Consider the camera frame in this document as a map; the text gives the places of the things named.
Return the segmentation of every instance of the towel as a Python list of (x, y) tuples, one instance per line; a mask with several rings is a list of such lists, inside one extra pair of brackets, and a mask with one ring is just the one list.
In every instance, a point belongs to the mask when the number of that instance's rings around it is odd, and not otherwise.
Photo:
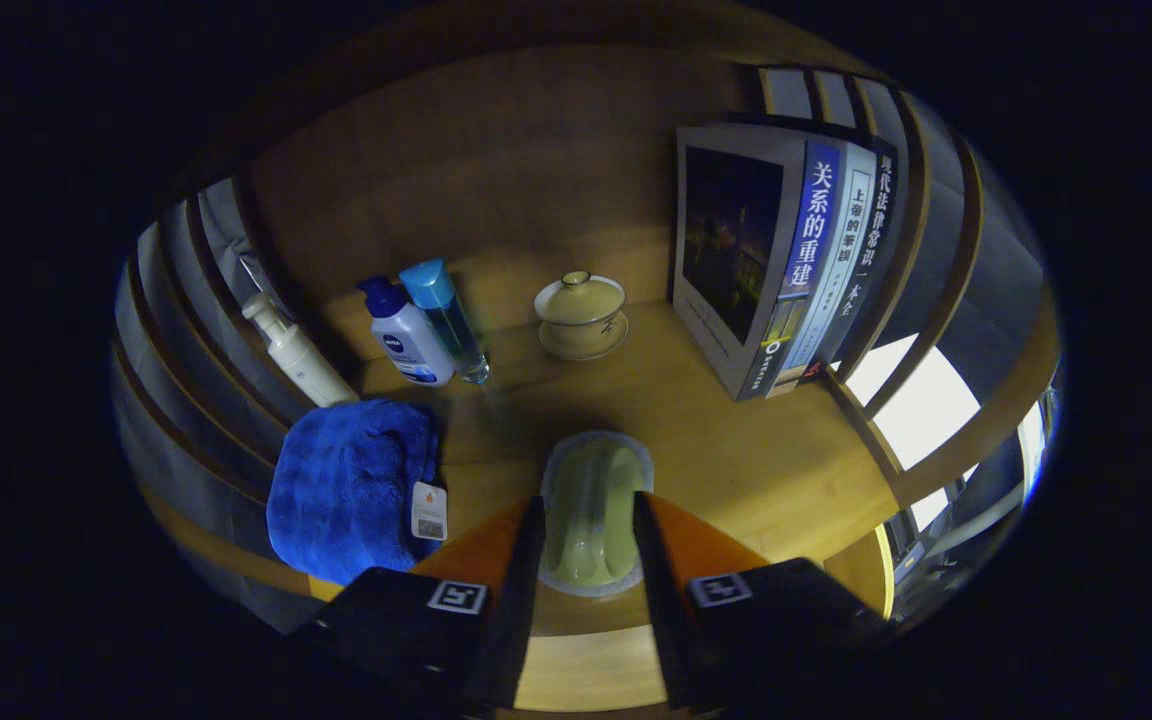
[(278, 457), (270, 544), (291, 568), (342, 585), (372, 566), (406, 571), (441, 544), (411, 533), (412, 487), (433, 480), (435, 464), (429, 407), (369, 400), (312, 410)]

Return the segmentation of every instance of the white lotion bottle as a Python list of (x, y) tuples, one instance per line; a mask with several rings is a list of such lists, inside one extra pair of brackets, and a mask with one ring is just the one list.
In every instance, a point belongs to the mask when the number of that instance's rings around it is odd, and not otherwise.
[(319, 348), (301, 332), (301, 326), (291, 324), (291, 320), (279, 313), (278, 306), (270, 302), (268, 293), (256, 293), (243, 305), (243, 318), (253, 320), (265, 333), (265, 338), (270, 339), (270, 357), (316, 406), (358, 402), (358, 393), (353, 392), (340, 378), (340, 373), (323, 357)]
[(391, 285), (385, 275), (376, 275), (358, 283), (358, 290), (367, 296), (371, 334), (408, 381), (442, 387), (456, 374), (456, 365), (438, 340), (434, 325), (419, 306), (407, 301), (402, 286)]

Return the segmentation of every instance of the pump dispenser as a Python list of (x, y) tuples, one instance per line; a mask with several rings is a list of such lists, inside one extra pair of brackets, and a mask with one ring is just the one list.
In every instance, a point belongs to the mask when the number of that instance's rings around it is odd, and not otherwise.
[(270, 302), (268, 293), (256, 293), (243, 305), (243, 318), (256, 323), (256, 327), (265, 333), (270, 341), (270, 357), (316, 406), (358, 402), (358, 393), (340, 379), (340, 374), (323, 357), (319, 348), (301, 332), (300, 325), (279, 313), (278, 306)]

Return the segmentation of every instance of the bottle cap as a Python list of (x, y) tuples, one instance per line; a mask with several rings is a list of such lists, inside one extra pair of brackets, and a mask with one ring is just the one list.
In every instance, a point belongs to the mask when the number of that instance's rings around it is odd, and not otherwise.
[(274, 306), (273, 302), (270, 301), (267, 291), (258, 291), (251, 300), (244, 302), (243, 318), (255, 320), (257, 327), (260, 327), (262, 332), (265, 333), (265, 338), (274, 343), (288, 340), (288, 336), (296, 329), (296, 325), (288, 323), (287, 318), (279, 313), (278, 306)]
[(367, 296), (364, 304), (372, 318), (388, 318), (391, 314), (397, 314), (397, 311), (407, 305), (403, 288), (391, 285), (389, 279), (385, 275), (367, 278), (357, 283), (356, 287)]
[(447, 274), (447, 265), (442, 258), (412, 265), (397, 273), (397, 279), (403, 281), (408, 295), (412, 296), (412, 304), (420, 310), (438, 310), (450, 305), (456, 298), (456, 287)]

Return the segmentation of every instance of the black background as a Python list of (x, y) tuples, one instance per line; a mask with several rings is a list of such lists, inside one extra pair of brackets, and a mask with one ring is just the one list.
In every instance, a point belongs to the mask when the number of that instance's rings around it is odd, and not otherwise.
[[(174, 555), (115, 446), (106, 342), (123, 251), (209, 129), (407, 5), (0, 3), (0, 715), (378, 714)], [(1152, 717), (1152, 3), (755, 5), (963, 129), (1064, 302), (1064, 429), (1030, 518), (840, 697)]]

